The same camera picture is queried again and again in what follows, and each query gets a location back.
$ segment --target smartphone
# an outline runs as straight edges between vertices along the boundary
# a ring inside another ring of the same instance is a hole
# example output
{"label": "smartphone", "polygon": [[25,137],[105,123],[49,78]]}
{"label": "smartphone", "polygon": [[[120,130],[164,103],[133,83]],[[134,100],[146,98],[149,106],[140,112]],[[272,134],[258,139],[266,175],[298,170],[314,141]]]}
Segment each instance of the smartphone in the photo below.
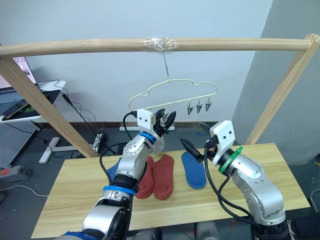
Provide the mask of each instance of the smartphone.
{"label": "smartphone", "polygon": [[10,107],[8,110],[4,111],[2,114],[7,118],[11,118],[13,115],[26,108],[29,105],[26,100],[21,100],[16,105]]}

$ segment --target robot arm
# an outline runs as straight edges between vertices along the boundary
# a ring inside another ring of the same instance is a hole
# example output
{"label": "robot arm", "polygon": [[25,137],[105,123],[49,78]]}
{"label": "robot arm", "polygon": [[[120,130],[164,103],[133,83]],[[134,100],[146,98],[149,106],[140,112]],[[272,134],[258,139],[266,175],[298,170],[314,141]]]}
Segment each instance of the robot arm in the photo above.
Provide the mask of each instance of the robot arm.
{"label": "robot arm", "polygon": [[102,196],[84,220],[82,232],[67,232],[56,240],[123,240],[128,233],[132,202],[146,170],[146,160],[153,146],[174,122],[176,112],[162,121],[164,109],[152,112],[137,110],[140,133],[123,149],[114,179],[103,188]]}
{"label": "robot arm", "polygon": [[[284,199],[279,189],[268,180],[264,168],[256,161],[241,154],[242,147],[231,149],[234,129],[231,121],[221,121],[210,129],[211,139],[207,141],[205,154],[212,164],[219,166],[219,172],[232,177],[234,184],[242,191],[249,212],[263,232],[252,229],[260,240],[289,240]],[[201,163],[204,156],[192,143],[181,139],[183,146]]]}

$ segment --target blue sock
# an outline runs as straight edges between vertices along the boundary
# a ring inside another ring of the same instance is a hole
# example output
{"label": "blue sock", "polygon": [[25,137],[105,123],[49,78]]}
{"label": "blue sock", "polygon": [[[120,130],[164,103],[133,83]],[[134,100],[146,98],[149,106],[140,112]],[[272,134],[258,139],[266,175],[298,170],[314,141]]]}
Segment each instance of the blue sock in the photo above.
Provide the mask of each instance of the blue sock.
{"label": "blue sock", "polygon": [[202,189],[206,185],[206,175],[203,163],[198,164],[196,159],[187,151],[182,154],[182,163],[186,182],[194,189]]}
{"label": "blue sock", "polygon": [[119,162],[121,159],[122,157],[119,158],[118,162],[115,165],[107,169],[107,172],[109,173],[111,180],[113,180],[116,176],[116,171],[118,170]]}

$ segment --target pegboard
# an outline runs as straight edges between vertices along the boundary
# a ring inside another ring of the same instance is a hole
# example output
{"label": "pegboard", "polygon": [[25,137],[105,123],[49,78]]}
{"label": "pegboard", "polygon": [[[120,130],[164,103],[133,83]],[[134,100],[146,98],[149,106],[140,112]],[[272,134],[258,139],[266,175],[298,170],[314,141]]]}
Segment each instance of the pegboard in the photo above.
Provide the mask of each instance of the pegboard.
{"label": "pegboard", "polygon": [[31,138],[32,134],[30,133],[40,130],[32,121],[10,122],[8,124],[25,132],[5,123],[0,124],[0,167],[5,169],[10,167],[10,163]]}

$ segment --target laptop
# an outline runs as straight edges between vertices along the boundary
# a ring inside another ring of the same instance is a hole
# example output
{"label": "laptop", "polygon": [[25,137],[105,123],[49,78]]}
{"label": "laptop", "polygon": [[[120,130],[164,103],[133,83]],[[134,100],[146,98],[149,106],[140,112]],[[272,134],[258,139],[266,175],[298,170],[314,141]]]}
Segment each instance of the laptop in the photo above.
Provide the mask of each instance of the laptop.
{"label": "laptop", "polygon": [[[23,56],[14,57],[13,60],[25,72],[30,81],[39,88],[26,58]],[[23,99],[24,98],[0,75],[0,114]]]}

